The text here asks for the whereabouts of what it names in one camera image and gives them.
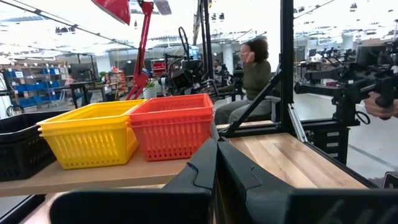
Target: curly hair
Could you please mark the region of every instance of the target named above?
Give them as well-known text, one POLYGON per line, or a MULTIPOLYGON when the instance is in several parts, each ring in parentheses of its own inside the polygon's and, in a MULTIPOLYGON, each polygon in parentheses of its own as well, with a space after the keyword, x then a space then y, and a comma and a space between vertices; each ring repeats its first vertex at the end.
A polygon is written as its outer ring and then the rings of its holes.
POLYGON ((254 52, 254 62, 261 62, 268 59, 268 42, 265 39, 254 39, 244 43, 254 52))

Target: yellow basket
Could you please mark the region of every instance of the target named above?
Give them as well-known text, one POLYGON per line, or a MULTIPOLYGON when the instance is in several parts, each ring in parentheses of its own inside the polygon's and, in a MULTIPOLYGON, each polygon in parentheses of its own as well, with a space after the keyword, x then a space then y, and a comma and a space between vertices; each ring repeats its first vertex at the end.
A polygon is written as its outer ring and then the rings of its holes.
POLYGON ((127 114, 144 101, 93 103, 37 124, 64 169, 125 164, 138 147, 127 114))

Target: red lamp arm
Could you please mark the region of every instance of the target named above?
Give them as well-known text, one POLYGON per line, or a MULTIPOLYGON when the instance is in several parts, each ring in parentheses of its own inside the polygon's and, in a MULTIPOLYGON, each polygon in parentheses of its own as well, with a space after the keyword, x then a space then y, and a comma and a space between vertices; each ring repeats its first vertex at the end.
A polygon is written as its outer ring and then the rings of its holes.
POLYGON ((134 68, 134 76, 132 78, 132 89, 127 96, 127 100, 130 100, 131 98, 133 100, 136 100, 138 96, 142 93, 142 90, 149 80, 148 75, 142 72, 142 66, 144 64, 145 47, 147 45, 149 23, 152 11, 154 10, 154 3, 145 1, 138 1, 138 3, 140 4, 142 12, 144 13, 144 24, 142 26, 141 40, 138 47, 137 60, 134 68))

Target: human hand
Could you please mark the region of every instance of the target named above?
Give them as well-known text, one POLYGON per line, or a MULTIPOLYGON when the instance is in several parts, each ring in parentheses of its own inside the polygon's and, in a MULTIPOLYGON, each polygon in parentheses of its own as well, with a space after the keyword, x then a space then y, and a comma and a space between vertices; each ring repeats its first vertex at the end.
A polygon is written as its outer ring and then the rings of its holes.
POLYGON ((364 101, 366 112, 378 118, 391 118, 392 116, 397 116, 398 101, 394 100, 394 103, 390 108, 382 108, 376 104, 376 98, 379 96, 380 94, 375 92, 369 93, 369 98, 364 101))
POLYGON ((254 61, 254 52, 249 52, 248 57, 246 59, 246 63, 251 63, 254 61))

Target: stacked baskets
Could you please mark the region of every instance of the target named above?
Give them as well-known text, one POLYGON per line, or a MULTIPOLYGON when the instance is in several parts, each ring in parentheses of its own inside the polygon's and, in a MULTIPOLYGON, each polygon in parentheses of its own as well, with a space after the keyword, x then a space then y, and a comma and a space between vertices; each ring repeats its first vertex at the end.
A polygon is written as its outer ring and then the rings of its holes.
POLYGON ((0 120, 0 181, 29 178, 55 161, 36 123, 64 112, 25 113, 0 120))
POLYGON ((4 119, 0 127, 15 126, 12 133, 0 132, 0 181, 28 178, 53 162, 53 155, 65 170, 125 164, 138 145, 147 161, 189 158, 210 138, 212 120, 206 94, 4 119))
POLYGON ((127 115, 144 100, 93 103, 39 122, 64 169, 125 164, 138 146, 127 115))

